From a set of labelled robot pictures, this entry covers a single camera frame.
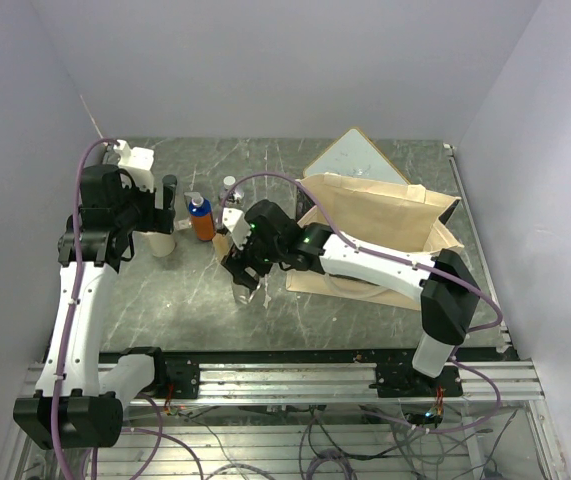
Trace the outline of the orange blue spray bottle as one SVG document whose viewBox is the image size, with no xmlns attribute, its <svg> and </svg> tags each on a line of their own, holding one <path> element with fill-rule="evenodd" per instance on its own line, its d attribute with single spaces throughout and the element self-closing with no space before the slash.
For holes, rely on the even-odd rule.
<svg viewBox="0 0 571 480">
<path fill-rule="evenodd" d="M 199 192 L 186 192 L 188 213 L 196 237 L 201 241 L 211 241 L 215 236 L 215 227 L 211 203 Z"/>
</svg>

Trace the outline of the cream canvas tote bag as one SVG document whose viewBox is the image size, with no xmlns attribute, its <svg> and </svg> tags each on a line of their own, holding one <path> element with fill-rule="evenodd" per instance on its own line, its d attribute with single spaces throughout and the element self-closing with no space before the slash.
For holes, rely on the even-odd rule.
<svg viewBox="0 0 571 480">
<path fill-rule="evenodd" d="M 442 249 L 464 249 L 446 227 L 460 202 L 458 196 L 431 191 L 422 185 L 334 173 L 311 175 L 300 183 L 320 201 L 341 231 L 359 240 L 405 253 L 437 254 Z M 288 272 L 286 289 L 420 309 L 418 299 L 393 290 L 382 290 L 359 280 L 328 279 L 314 272 Z"/>
</svg>

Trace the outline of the clear bottle with dark cap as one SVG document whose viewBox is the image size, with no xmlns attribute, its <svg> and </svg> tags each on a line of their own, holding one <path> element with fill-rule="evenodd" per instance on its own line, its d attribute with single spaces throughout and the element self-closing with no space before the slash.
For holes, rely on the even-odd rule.
<svg viewBox="0 0 571 480">
<path fill-rule="evenodd" d="M 234 298 L 238 303 L 249 304 L 265 276 L 263 268 L 239 259 L 232 259 L 229 267 Z"/>
</svg>

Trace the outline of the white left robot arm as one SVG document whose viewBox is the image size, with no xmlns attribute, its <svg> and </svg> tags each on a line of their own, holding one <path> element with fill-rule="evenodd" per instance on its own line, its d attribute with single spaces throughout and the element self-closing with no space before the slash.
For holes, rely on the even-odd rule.
<svg viewBox="0 0 571 480">
<path fill-rule="evenodd" d="M 173 175 L 157 191 L 116 165 L 83 169 L 58 242 L 61 293 L 47 359 L 33 396 L 17 399 L 13 409 L 41 449 L 111 447 L 129 403 L 167 389 L 160 348 L 130 348 L 107 372 L 99 370 L 99 350 L 116 277 L 134 256 L 133 235 L 172 233 L 176 187 Z"/>
</svg>

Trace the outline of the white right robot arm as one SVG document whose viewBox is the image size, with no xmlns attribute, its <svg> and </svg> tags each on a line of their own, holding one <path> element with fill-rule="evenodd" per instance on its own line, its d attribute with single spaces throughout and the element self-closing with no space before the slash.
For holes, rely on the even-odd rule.
<svg viewBox="0 0 571 480">
<path fill-rule="evenodd" d="M 248 211 L 226 208 L 221 221 L 232 242 L 222 265 L 234 284 L 250 292 L 278 266 L 364 282 L 377 294 L 392 291 L 413 301 L 421 313 L 422 335 L 405 373 L 406 384 L 420 396 L 440 385 L 445 364 L 464 342 L 478 304 L 478 285 L 458 253 L 404 253 L 322 223 L 301 226 L 269 200 Z"/>
</svg>

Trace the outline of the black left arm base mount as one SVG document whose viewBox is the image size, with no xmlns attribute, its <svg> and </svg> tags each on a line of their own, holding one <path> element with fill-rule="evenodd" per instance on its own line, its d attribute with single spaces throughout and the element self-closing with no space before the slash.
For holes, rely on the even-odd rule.
<svg viewBox="0 0 571 480">
<path fill-rule="evenodd" d="M 153 380 L 142 392 L 156 397 L 193 400 L 198 397 L 201 369 L 198 364 L 169 360 L 155 366 Z"/>
</svg>

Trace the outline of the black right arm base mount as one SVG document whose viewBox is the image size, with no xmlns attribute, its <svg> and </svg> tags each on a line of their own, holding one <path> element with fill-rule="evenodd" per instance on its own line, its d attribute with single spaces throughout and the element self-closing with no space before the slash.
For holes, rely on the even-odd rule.
<svg viewBox="0 0 571 480">
<path fill-rule="evenodd" d="M 375 379 L 369 385 L 379 398 L 461 397 L 463 388 L 459 370 L 445 366 L 441 374 L 431 378 L 414 370 L 410 364 L 382 363 L 374 369 Z"/>
</svg>

